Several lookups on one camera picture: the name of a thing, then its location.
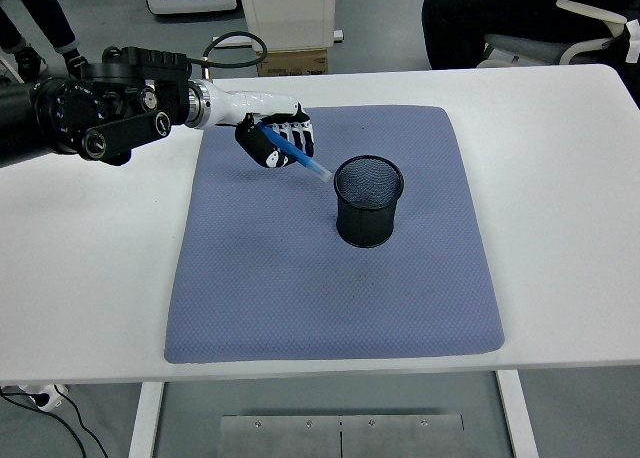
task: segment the metal floor panel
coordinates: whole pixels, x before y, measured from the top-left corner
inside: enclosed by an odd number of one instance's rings
[[[460,415],[224,416],[218,458],[467,458]]]

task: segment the power cord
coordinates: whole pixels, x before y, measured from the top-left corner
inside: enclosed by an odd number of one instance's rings
[[[95,433],[93,431],[91,431],[89,428],[87,428],[86,426],[84,426],[84,423],[82,422],[82,417],[80,416],[80,410],[78,409],[78,406],[75,404],[75,402],[69,398],[67,395],[64,395],[60,392],[60,390],[58,389],[58,385],[53,385],[53,387],[56,389],[56,391],[58,393],[60,393],[60,395],[62,395],[62,397],[67,400],[71,406],[73,406],[73,409],[76,410],[76,415],[78,416],[78,423],[80,423],[80,427],[86,431],[87,433],[89,433],[89,435],[91,436],[91,438],[93,438],[93,440],[98,444],[98,446],[100,447],[100,451],[102,451],[102,454],[104,455],[104,458],[109,458],[109,456],[107,455],[107,452],[104,449],[104,446],[102,446],[102,443],[100,443],[100,440],[98,439],[98,437],[95,435]]]
[[[100,440],[98,439],[98,437],[97,437],[97,436],[95,435],[95,433],[93,433],[89,428],[87,428],[87,427],[85,426],[85,424],[83,423],[83,421],[82,421],[82,416],[80,415],[80,410],[78,409],[78,406],[75,404],[75,402],[74,402],[71,398],[69,398],[68,396],[66,396],[65,394],[63,394],[63,393],[58,389],[58,386],[57,386],[57,385],[55,385],[55,384],[54,384],[53,386],[54,386],[55,390],[56,390],[56,391],[57,391],[57,392],[58,392],[58,393],[59,393],[59,394],[60,394],[60,395],[65,399],[65,400],[67,400],[67,401],[71,404],[71,406],[73,406],[73,409],[75,410],[76,415],[78,416],[78,423],[80,423],[80,427],[81,427],[84,431],[86,431],[86,432],[91,436],[91,438],[93,438],[93,439],[94,439],[94,441],[95,441],[95,442],[98,444],[98,446],[100,447],[100,451],[102,451],[102,454],[104,455],[104,457],[105,457],[105,458],[109,458],[109,456],[107,455],[106,450],[104,449],[104,446],[102,446],[102,443],[100,442]],[[39,395],[35,395],[35,394],[32,394],[32,393],[5,393],[5,392],[3,392],[2,390],[0,390],[0,397],[2,397],[4,400],[8,401],[9,403],[12,403],[12,404],[14,404],[14,405],[16,405],[16,406],[19,406],[20,408],[24,408],[25,410],[30,410],[30,411],[33,411],[33,412],[36,412],[36,413],[39,413],[39,414],[42,414],[42,415],[50,416],[50,417],[52,417],[53,419],[55,419],[55,420],[57,420],[58,422],[60,422],[60,423],[61,423],[61,424],[62,424],[62,425],[63,425],[63,426],[64,426],[64,427],[69,431],[69,433],[71,433],[71,436],[73,436],[73,439],[76,441],[76,443],[78,444],[78,447],[80,448],[80,451],[82,452],[82,456],[83,456],[83,458],[86,458],[87,454],[86,454],[86,452],[85,452],[84,446],[82,446],[82,442],[80,441],[80,438],[78,438],[78,435],[77,435],[77,434],[76,434],[76,433],[71,429],[71,427],[69,426],[69,424],[68,424],[66,421],[64,421],[62,418],[60,418],[59,416],[54,415],[54,414],[52,414],[52,413],[47,413],[46,411],[39,410],[38,408],[31,408],[30,406],[26,406],[26,405],[23,405],[23,404],[21,404],[21,403],[17,403],[17,402],[15,402],[15,401],[13,401],[13,400],[11,400],[11,399],[7,398],[8,396],[29,396],[29,397],[31,397],[31,398],[33,398],[33,399],[35,400],[35,399],[39,398]]]
[[[71,433],[71,436],[73,436],[73,439],[78,444],[78,447],[80,448],[80,451],[82,452],[82,458],[87,458],[87,453],[84,450],[84,446],[82,446],[82,442],[80,441],[80,438],[78,438],[78,435],[76,435],[75,431],[73,431],[71,429],[71,427],[67,424],[66,421],[64,421],[59,416],[53,415],[51,413],[47,413],[46,411],[39,410],[38,408],[31,408],[30,406],[26,406],[26,405],[23,405],[22,403],[18,403],[16,401],[13,401],[13,400],[7,398],[8,396],[29,396],[31,398],[36,398],[38,395],[34,395],[32,393],[5,393],[4,391],[2,391],[0,389],[0,398],[2,398],[3,400],[8,401],[9,403],[12,403],[12,404],[14,404],[16,406],[19,406],[20,408],[24,408],[25,410],[33,411],[34,413],[38,413],[38,414],[41,414],[41,415],[50,416],[54,420],[56,420],[59,423],[61,423],[62,426],[64,426],[67,429],[67,431],[69,431],[69,433]]]
[[[265,42],[259,36],[256,36],[253,33],[249,33],[248,31],[231,31],[229,33],[225,33],[224,35],[220,35],[215,40],[213,40],[209,44],[209,46],[205,48],[204,52],[202,53],[202,56],[205,58],[208,58],[209,53],[211,53],[211,50],[213,50],[216,46],[218,46],[224,40],[227,40],[233,36],[246,36],[247,38],[251,38],[256,43],[258,43],[260,45],[260,48],[262,49],[258,57],[255,60],[245,61],[241,63],[219,63],[216,61],[197,60],[195,58],[187,58],[187,62],[200,65],[206,68],[229,69],[229,68],[245,68],[247,66],[257,65],[258,63],[263,62],[264,59],[267,57],[268,51],[267,51],[267,45],[265,44]]]

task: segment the mesh cup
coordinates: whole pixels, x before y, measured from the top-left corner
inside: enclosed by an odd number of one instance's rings
[[[402,173],[385,158],[356,156],[335,173],[338,233],[347,243],[370,248],[389,239],[396,203],[404,188]]]

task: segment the white table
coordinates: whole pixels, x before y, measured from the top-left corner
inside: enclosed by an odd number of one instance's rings
[[[306,108],[444,108],[469,178],[504,346],[439,358],[166,362],[171,286],[201,138],[179,127],[134,150],[122,168],[48,155],[0,169],[0,383],[640,363],[640,111],[611,69],[216,84],[293,94]]]

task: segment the person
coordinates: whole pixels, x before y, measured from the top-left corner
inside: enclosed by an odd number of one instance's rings
[[[495,33],[549,42],[610,36],[599,20],[556,6],[557,0],[424,0],[422,27],[433,69],[474,68],[485,48],[484,35]],[[613,12],[633,0],[571,0]]]
[[[58,0],[20,0],[40,27],[54,50],[60,53],[69,74],[80,78],[80,66],[87,59],[80,55],[78,42]],[[7,14],[0,8],[0,48],[13,54],[18,65],[18,74],[26,82],[36,81],[46,69],[45,60],[20,34]]]

